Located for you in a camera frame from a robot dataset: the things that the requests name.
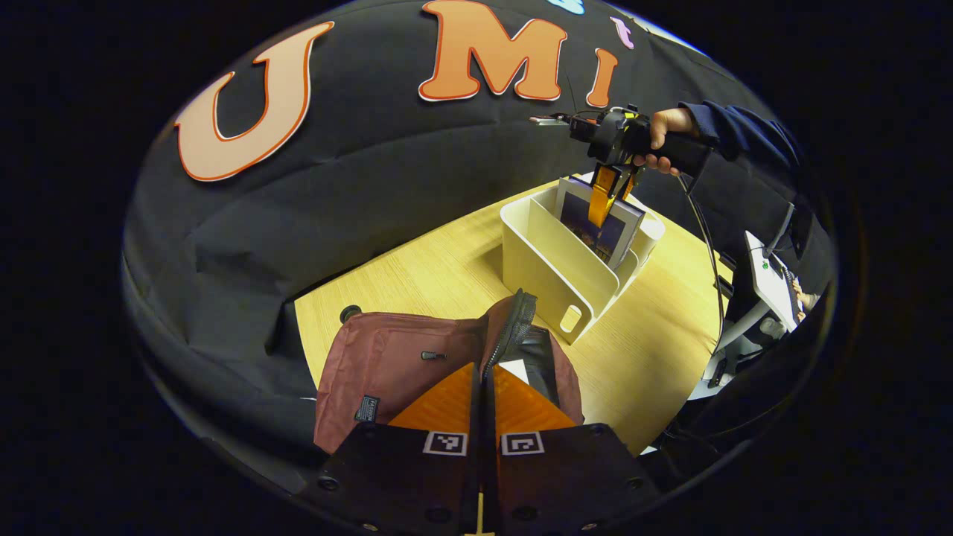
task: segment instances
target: human hand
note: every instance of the human hand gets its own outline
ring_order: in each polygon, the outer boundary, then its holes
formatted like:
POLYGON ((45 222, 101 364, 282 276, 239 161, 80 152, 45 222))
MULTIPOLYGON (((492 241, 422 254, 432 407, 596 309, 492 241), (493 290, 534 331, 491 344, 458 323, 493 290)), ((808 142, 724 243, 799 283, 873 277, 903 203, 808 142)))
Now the human hand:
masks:
MULTIPOLYGON (((695 118, 687 108, 672 108, 655 112, 652 115, 652 124, 649 127, 649 135, 652 136, 652 149, 659 149, 665 144, 665 135, 667 133, 689 133, 693 137, 699 137, 699 127, 695 124, 695 118)), ((632 163, 641 166, 659 170, 664 174, 674 176, 681 175, 681 171, 672 167, 672 161, 663 156, 658 158, 655 155, 634 155, 632 163)))

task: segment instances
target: zipper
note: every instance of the zipper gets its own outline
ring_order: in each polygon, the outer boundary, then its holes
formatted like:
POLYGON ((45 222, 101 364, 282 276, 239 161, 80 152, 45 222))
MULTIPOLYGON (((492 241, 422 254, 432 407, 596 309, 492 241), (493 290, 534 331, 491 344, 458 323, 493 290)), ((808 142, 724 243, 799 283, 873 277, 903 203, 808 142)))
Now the zipper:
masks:
POLYGON ((497 346, 493 349, 493 354, 486 361, 483 367, 482 381, 486 381, 490 376, 490 369, 499 362, 500 358, 506 355, 506 352, 514 344, 520 344, 530 328, 533 327, 533 316, 536 314, 537 297, 523 292, 520 288, 513 298, 513 309, 510 316, 503 322, 503 329, 499 332, 497 346))

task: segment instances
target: backpack label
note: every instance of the backpack label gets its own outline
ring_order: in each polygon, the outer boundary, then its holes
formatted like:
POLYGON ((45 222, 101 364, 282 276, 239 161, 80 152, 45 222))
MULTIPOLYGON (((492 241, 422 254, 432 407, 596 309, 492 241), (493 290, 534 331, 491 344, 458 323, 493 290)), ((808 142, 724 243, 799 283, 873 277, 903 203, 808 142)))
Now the backpack label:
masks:
POLYGON ((377 407, 379 405, 379 398, 364 395, 364 398, 360 401, 360 407, 357 408, 355 413, 355 421, 373 423, 377 420, 377 407))

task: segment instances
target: wooden table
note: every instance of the wooden table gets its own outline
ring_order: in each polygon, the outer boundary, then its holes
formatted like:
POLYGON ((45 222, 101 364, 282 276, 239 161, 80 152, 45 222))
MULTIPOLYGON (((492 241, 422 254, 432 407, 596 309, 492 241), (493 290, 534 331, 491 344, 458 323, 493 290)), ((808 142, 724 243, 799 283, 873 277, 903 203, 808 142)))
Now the wooden table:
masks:
MULTIPOLYGON (((512 293, 502 281, 500 208, 545 184, 461 217, 355 268, 294 303, 308 366, 319 385, 339 315, 365 312, 480 317, 512 293)), ((654 440, 699 382, 718 338, 718 295, 703 241, 659 215, 665 235, 609 311, 570 346, 587 423, 607 423, 633 454, 654 440)), ((728 281, 732 273, 718 262, 728 281)))

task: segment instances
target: maroon backpack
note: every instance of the maroon backpack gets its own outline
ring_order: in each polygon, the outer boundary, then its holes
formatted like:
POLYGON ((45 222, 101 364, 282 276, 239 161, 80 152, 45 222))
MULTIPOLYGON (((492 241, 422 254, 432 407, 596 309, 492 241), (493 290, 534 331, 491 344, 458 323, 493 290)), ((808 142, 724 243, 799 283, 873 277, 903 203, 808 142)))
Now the maroon backpack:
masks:
POLYGON ((523 360, 529 384, 582 424, 576 371, 553 335, 532 325, 535 312, 536 297, 522 289, 471 320, 345 309, 317 389, 314 444, 334 453, 357 424, 389 423, 473 362, 484 371, 523 360))

